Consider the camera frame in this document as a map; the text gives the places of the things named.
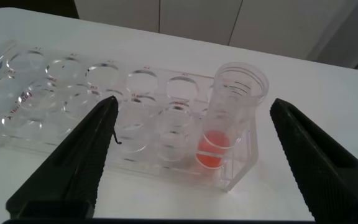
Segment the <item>cabinet door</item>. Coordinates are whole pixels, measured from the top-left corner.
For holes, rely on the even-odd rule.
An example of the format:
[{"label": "cabinet door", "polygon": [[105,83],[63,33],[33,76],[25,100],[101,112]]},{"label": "cabinet door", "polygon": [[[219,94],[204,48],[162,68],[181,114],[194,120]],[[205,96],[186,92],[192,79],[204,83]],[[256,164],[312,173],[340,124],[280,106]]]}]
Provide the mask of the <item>cabinet door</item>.
[{"label": "cabinet door", "polygon": [[159,0],[75,0],[80,19],[158,32]]},{"label": "cabinet door", "polygon": [[227,45],[241,0],[161,0],[160,33]]},{"label": "cabinet door", "polygon": [[306,59],[348,1],[243,0],[229,45]]}]

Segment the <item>clear plastic container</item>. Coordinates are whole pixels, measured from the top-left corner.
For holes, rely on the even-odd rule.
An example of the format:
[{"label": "clear plastic container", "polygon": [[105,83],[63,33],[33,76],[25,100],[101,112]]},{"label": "clear plastic container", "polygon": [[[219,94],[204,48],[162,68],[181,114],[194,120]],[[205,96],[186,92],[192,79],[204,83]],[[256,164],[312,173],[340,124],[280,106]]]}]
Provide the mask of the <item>clear plastic container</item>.
[{"label": "clear plastic container", "polygon": [[241,139],[268,90],[265,75],[249,64],[227,63],[219,68],[196,154],[202,166],[218,169],[224,164],[224,155]]},{"label": "clear plastic container", "polygon": [[[232,69],[244,74],[238,64],[220,69],[222,78],[214,84],[213,78],[202,75],[11,44],[0,49],[0,144],[49,154],[96,103],[114,95],[119,102],[115,130],[122,144],[112,140],[105,169],[228,191],[257,161],[254,109],[263,98],[258,96],[267,92],[257,70],[248,70],[256,74],[244,82],[252,89],[244,96],[250,100],[241,107],[223,102],[230,105],[227,113],[242,118],[236,120],[241,125],[225,132],[229,139],[224,147],[229,150],[214,154],[224,162],[206,168],[197,155],[211,152],[198,149],[201,136],[224,124],[216,120],[203,125],[206,114],[212,116],[210,107],[219,108],[219,101],[230,94],[242,94],[238,88],[248,91],[231,83]],[[216,86],[229,83],[238,88],[215,94]]]}]

